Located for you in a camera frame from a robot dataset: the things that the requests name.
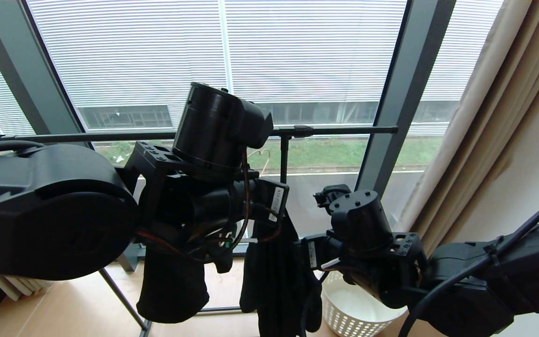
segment wall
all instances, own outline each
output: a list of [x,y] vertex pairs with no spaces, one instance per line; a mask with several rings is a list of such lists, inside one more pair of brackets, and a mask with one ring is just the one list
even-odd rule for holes
[[[539,209],[539,114],[518,142],[512,162],[485,192],[455,241],[509,234]],[[539,314],[515,317],[499,337],[539,336]]]

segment laundry basket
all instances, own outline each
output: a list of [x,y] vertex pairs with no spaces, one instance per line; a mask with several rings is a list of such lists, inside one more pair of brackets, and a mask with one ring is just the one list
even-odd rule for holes
[[332,271],[323,282],[322,315],[340,337],[372,337],[407,311],[390,309],[360,286],[351,286]]

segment floor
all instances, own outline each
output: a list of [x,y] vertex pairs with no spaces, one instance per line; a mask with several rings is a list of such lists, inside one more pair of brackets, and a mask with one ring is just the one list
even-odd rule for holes
[[[143,266],[125,273],[111,264],[108,273],[126,298],[138,301]],[[235,261],[230,273],[219,275],[206,266],[208,307],[237,306],[242,282],[242,261]],[[379,337],[395,337],[402,320],[393,322]],[[19,301],[6,298],[0,305],[0,337],[137,337],[140,328],[99,273],[71,281],[59,281],[46,291]],[[200,314],[180,324],[154,323],[150,337],[255,337],[259,335],[256,314]],[[325,324],[309,337],[335,337]],[[425,322],[418,322],[413,337],[440,337]]]

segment white label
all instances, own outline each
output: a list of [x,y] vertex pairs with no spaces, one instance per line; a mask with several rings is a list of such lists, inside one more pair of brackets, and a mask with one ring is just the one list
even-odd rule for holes
[[309,265],[311,268],[317,267],[317,257],[315,256],[315,243],[310,241],[308,244],[309,247]]
[[[282,196],[284,196],[284,189],[282,187],[276,187],[276,189],[274,190],[274,199],[271,201],[272,211],[279,213],[280,205],[282,204]],[[276,218],[275,215],[271,213],[269,215],[269,220],[273,222],[278,221],[278,218]]]

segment grass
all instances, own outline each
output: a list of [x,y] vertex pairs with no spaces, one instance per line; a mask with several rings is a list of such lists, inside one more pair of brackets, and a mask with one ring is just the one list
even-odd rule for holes
[[[150,141],[156,145],[171,145],[169,142]],[[442,138],[436,137],[409,137],[402,146],[401,153],[396,160],[397,167],[426,166],[432,160]],[[290,142],[288,152],[289,167],[359,167],[365,154],[366,140],[332,137],[329,139],[301,139]],[[116,165],[124,165],[132,152],[132,141],[115,141],[110,147],[97,147],[107,160]],[[280,141],[268,140],[263,149],[268,149],[270,158],[267,165],[269,170],[280,168]],[[267,161],[268,154],[252,154],[249,164],[254,169],[261,169]]]

